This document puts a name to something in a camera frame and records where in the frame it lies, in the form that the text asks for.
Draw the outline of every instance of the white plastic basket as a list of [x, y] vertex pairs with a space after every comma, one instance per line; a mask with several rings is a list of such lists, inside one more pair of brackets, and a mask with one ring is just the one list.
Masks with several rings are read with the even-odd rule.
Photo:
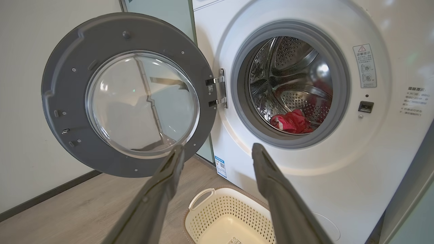
[[[208, 197], [196, 203], [208, 192]], [[187, 238], [196, 244], [275, 244], [270, 211], [252, 198], [227, 187], [201, 191], [185, 216]]]

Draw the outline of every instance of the basket handle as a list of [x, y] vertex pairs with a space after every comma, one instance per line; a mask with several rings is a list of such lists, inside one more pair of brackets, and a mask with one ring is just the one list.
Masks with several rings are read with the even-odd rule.
[[[211, 192], [211, 194], [210, 194], [209, 196], [207, 196], [207, 198], [205, 198], [205, 199], [204, 199], [201, 203], [199, 203], [196, 207], [193, 207], [193, 205], [196, 203], [196, 201], [197, 201], [201, 196], [203, 196], [205, 193], [208, 193], [208, 192]], [[190, 205], [188, 206], [188, 209], [190, 209], [190, 211], [196, 209], [197, 207], [199, 207], [199, 205], [201, 205], [204, 201], [208, 200], [208, 199], [209, 199], [212, 195], [214, 195], [214, 194], [216, 194], [216, 190], [214, 190], [214, 188], [208, 188], [208, 189], [205, 189], [205, 190], [199, 192], [199, 193], [198, 193], [198, 194], [193, 198], [193, 200], [191, 200], [191, 203], [190, 203]]]

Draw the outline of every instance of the door hinge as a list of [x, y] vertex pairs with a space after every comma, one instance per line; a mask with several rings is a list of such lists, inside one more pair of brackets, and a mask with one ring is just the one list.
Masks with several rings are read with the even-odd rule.
[[214, 79], [207, 79], [206, 85], [208, 86], [208, 90], [213, 92], [213, 86], [215, 85], [215, 90], [217, 92], [217, 100], [211, 101], [208, 103], [210, 107], [215, 106], [217, 104], [223, 104], [223, 107], [227, 109], [227, 100], [226, 100], [226, 78], [224, 74], [224, 69], [219, 70], [219, 77]]

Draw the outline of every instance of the printed instructions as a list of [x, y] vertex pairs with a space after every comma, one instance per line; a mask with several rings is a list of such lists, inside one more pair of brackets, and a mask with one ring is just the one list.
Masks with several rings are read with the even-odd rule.
[[357, 60], [358, 72], [360, 74], [360, 87], [377, 87], [377, 74], [375, 73], [374, 57], [372, 56], [371, 46], [369, 44], [354, 46], [353, 51]]
[[399, 113], [422, 116], [422, 112], [430, 98], [425, 88], [409, 87]]

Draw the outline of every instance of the stainless steel drum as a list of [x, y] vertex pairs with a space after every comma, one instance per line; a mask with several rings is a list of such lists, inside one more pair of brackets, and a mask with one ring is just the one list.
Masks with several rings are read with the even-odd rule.
[[274, 115], [300, 109], [315, 130], [333, 98], [325, 60], [308, 43], [289, 36], [272, 38], [259, 50], [250, 68], [249, 89], [256, 111], [270, 126]]

